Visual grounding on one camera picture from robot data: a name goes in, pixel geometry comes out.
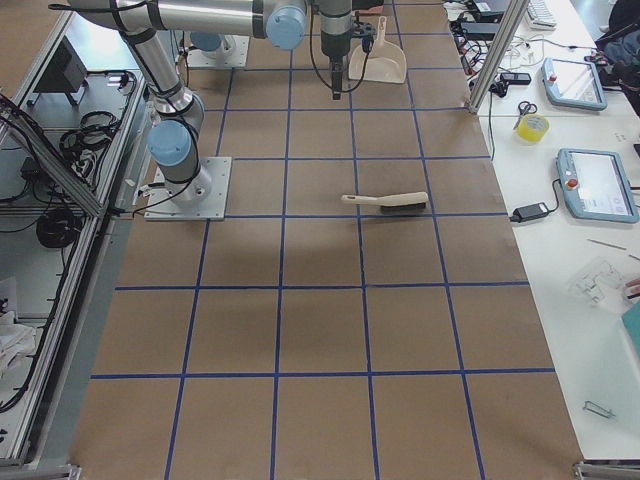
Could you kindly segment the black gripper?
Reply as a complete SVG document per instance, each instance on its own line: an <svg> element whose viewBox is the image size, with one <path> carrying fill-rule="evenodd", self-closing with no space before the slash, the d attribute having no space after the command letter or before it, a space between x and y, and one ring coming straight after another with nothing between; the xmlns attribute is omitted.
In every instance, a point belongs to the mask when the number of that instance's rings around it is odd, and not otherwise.
<svg viewBox="0 0 640 480"><path fill-rule="evenodd" d="M319 13L321 21L321 50L331 62L331 92L333 100L340 100L343 93L343 58L350 52L351 40L372 40L375 27L362 22L352 12L341 14Z"/></svg>

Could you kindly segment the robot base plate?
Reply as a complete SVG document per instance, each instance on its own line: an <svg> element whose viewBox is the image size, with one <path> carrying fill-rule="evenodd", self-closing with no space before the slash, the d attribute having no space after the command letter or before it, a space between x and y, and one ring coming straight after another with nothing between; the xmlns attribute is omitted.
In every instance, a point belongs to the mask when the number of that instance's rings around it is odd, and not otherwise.
<svg viewBox="0 0 640 480"><path fill-rule="evenodd" d="M157 167L154 181L163 186L151 191L149 202L152 207L144 210L144 218L149 221L223 221L231 170L231 157L202 157L199 174L178 195L182 186L166 183Z"/></svg>

